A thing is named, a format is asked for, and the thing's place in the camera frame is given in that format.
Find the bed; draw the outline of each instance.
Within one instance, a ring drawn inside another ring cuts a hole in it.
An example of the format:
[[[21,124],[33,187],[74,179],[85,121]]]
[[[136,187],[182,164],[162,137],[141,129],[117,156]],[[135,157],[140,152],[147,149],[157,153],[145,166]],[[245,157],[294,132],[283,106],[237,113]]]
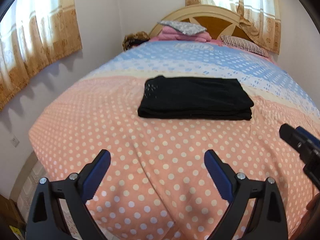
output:
[[[237,14],[215,6],[182,8],[164,20],[200,23],[214,39],[249,39]],[[156,25],[150,36],[160,31]],[[254,101],[252,119],[140,118],[144,83],[158,75],[237,78]],[[121,53],[76,82],[44,110],[29,137],[51,180],[79,172],[101,149],[110,151],[111,166],[86,205],[101,230],[120,239],[210,235],[228,203],[204,166],[208,149],[250,179],[275,178],[292,235],[316,189],[278,131],[289,123],[319,137],[319,117],[309,96],[271,60],[211,43],[156,41]],[[242,236],[253,205],[251,200],[234,239]]]

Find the black garment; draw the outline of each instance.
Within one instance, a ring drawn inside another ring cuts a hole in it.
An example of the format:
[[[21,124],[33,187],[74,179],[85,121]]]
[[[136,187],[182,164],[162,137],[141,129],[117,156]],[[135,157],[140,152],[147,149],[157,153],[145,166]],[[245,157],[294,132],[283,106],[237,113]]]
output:
[[[160,119],[250,120],[253,105],[237,79],[157,76],[145,83],[138,115]]]

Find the blue bed sheet section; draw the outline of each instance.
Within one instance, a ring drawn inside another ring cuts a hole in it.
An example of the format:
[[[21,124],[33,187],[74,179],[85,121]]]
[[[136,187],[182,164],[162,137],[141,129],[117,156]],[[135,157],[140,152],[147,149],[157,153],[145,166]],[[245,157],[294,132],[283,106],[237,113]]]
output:
[[[308,106],[303,106],[306,111],[319,113],[307,93],[285,71],[271,62],[238,49],[190,41],[146,42],[121,53],[101,66],[100,70],[115,69],[112,63],[117,62],[126,62],[122,69],[197,72],[213,77],[218,76],[220,69],[228,69],[228,78],[237,78],[241,83],[265,91],[270,91],[272,86],[273,93],[287,100],[291,100],[291,96],[281,91],[290,90],[309,102]]]

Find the wall outlet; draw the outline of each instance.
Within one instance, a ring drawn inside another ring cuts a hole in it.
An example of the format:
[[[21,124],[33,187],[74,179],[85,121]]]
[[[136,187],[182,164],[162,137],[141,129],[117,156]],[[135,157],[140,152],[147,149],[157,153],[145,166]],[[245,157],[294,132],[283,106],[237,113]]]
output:
[[[20,142],[15,135],[13,135],[13,137],[12,137],[12,139],[11,139],[10,141],[11,141],[11,143],[12,143],[12,145],[13,145],[14,147],[17,147],[18,144],[19,144],[19,142]]]

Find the blue gripper pad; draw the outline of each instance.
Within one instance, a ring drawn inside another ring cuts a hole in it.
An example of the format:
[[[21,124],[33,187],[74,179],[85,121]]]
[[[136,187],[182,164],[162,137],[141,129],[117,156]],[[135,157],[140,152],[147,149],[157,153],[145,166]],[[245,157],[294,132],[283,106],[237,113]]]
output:
[[[93,198],[97,188],[100,185],[100,182],[110,166],[110,162],[111,155],[110,152],[106,150],[95,164],[86,180],[83,182],[82,192],[80,194],[83,203],[86,203],[87,200]]]
[[[306,136],[310,141],[312,141],[316,146],[320,148],[320,141],[318,138],[314,137],[311,133],[307,130],[304,130],[301,126],[298,126],[296,130]]]
[[[204,154],[204,165],[213,179],[221,198],[231,203],[233,201],[232,184],[220,167],[220,165],[225,164],[219,159],[215,152],[213,152],[213,154],[216,156],[215,159],[210,151],[213,150],[208,150]]]

